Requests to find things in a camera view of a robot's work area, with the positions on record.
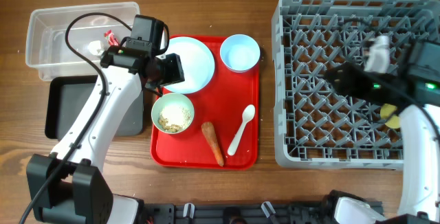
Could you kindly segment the white plastic spoon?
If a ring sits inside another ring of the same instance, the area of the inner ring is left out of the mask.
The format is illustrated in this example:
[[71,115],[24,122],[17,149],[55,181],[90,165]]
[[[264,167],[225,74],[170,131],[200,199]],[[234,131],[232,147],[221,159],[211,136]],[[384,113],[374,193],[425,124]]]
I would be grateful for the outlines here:
[[245,127],[247,123],[254,118],[255,113],[256,113],[256,107],[253,104],[249,104],[243,110],[242,123],[228,147],[227,153],[229,156],[233,156],[237,152]]

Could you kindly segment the yellow plastic cup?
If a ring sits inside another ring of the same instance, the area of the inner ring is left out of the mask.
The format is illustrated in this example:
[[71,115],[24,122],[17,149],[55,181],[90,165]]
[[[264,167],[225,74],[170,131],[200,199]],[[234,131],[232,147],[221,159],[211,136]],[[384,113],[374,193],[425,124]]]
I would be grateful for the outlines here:
[[391,104],[384,104],[380,109],[380,117],[385,121],[388,128],[400,128],[400,118],[397,115],[397,107]]

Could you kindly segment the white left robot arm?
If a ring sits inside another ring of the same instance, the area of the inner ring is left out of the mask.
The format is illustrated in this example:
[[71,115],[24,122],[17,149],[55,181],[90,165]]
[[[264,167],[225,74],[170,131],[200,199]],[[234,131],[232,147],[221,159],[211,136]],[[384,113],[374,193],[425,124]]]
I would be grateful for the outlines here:
[[182,82],[177,54],[167,52],[168,26],[136,15],[130,35],[102,53],[93,65],[95,86],[71,128],[48,155],[35,154],[26,175],[33,214],[43,223],[150,223],[144,202],[112,193],[102,175],[105,157],[129,107],[148,90]]

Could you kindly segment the clear plastic waste bin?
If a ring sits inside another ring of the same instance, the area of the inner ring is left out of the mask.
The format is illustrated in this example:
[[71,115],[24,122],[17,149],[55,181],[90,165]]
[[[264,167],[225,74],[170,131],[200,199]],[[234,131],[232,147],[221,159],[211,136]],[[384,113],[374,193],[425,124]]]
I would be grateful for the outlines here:
[[[28,67],[38,70],[41,80],[51,81],[60,76],[93,75],[95,70],[77,57],[65,43],[68,25],[86,13],[101,12],[119,18],[132,26],[135,15],[140,13],[136,2],[100,3],[75,5],[35,10],[31,13],[27,31],[25,61]],[[102,41],[104,48],[109,44],[104,33],[112,30],[121,41],[131,32],[121,23],[106,16],[88,16],[79,20],[69,32],[70,45],[96,65],[100,56],[92,55],[87,46],[92,41]]]

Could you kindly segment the black rectangular tray bin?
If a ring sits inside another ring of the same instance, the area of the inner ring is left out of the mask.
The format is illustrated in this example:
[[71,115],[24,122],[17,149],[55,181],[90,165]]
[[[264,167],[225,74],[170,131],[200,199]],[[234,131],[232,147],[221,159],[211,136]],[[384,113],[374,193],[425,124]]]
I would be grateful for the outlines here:
[[[45,136],[61,140],[88,100],[96,76],[64,76],[51,81],[45,121]],[[116,132],[117,137],[140,134],[144,128],[144,95],[140,94],[129,107]]]

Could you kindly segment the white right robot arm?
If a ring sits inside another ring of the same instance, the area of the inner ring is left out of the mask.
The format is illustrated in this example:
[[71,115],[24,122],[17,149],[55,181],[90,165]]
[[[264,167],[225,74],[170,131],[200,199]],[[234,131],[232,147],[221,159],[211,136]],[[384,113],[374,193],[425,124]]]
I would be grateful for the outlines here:
[[340,95],[395,106],[404,148],[402,196],[394,218],[387,219],[352,197],[340,197],[337,223],[439,222],[439,44],[416,41],[396,74],[390,74],[390,40],[367,42],[363,67],[350,61],[325,72]]

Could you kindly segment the red plastic serving tray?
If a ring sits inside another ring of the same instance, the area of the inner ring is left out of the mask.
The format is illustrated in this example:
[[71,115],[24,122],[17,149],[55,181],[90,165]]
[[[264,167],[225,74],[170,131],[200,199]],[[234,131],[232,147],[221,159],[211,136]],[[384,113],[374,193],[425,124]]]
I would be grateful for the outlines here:
[[[193,35],[210,49],[215,62],[211,81],[202,90],[187,95],[195,108],[195,118],[187,130],[165,134],[152,128],[151,157],[161,166],[222,170],[246,170],[258,155],[258,113],[248,122],[233,156],[227,149],[242,122],[242,112],[249,104],[259,105],[259,66],[245,73],[234,73],[221,62],[224,36]],[[225,164],[219,166],[201,125],[212,122]]]

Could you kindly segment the green bowl with food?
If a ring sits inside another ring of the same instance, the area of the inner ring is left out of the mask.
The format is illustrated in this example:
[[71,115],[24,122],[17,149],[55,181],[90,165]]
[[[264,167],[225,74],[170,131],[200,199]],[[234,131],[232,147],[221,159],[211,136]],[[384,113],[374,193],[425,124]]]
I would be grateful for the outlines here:
[[188,97],[180,93],[167,93],[154,102],[151,119],[154,126],[165,134],[182,133],[192,124],[195,108]]

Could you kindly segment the white tissue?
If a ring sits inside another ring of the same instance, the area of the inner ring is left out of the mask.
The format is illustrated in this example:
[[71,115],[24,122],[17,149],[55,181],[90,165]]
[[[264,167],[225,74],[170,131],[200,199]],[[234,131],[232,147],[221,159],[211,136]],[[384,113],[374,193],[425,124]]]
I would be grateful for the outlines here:
[[101,56],[105,51],[105,45],[102,41],[92,41],[88,44],[87,49],[94,56]]

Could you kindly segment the red snack wrapper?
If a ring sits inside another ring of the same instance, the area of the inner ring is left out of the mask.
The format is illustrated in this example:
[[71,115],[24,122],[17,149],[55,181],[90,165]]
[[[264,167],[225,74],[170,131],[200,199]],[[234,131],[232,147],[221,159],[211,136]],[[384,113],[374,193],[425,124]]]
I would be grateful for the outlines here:
[[115,34],[112,32],[112,30],[108,30],[104,33],[104,38],[107,40],[108,44],[110,46],[119,46],[119,40],[116,38]]

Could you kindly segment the orange carrot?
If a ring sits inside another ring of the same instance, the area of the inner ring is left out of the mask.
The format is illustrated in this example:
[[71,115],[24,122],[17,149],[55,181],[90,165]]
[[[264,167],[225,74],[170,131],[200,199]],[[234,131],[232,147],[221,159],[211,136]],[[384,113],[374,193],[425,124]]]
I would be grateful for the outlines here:
[[217,164],[221,167],[224,166],[225,162],[223,159],[223,154],[221,152],[220,145],[217,141],[217,135],[215,133],[215,128],[212,122],[204,122],[201,125],[203,136],[205,137],[207,143],[209,144],[213,154],[214,158],[217,161]]

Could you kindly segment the grey plastic dishwasher rack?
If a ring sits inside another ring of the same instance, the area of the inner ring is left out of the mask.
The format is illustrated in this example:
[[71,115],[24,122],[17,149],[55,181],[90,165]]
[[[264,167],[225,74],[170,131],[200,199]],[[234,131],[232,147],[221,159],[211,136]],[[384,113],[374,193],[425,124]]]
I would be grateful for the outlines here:
[[274,146],[286,168],[403,166],[401,133],[380,124],[380,107],[341,96],[324,73],[346,59],[362,65],[365,43],[390,39],[389,72],[413,41],[439,40],[438,0],[279,0],[272,17],[276,77]]

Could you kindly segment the light blue plate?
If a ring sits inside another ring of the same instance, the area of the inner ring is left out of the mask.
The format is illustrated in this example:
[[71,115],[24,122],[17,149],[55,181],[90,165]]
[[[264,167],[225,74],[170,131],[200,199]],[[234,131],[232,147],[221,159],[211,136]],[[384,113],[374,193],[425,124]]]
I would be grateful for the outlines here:
[[168,91],[195,93],[212,79],[215,72],[214,56],[201,41],[187,36],[172,38],[166,51],[166,55],[169,54],[180,57],[185,81],[165,86]]

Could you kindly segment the light blue bowl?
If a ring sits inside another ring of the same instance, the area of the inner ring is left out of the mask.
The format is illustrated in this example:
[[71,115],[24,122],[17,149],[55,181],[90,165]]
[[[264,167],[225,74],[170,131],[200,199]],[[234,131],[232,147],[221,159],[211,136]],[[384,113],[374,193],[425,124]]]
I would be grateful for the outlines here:
[[220,57],[230,71],[243,73],[257,65],[261,57],[261,50],[252,37],[245,34],[235,34],[222,42]]

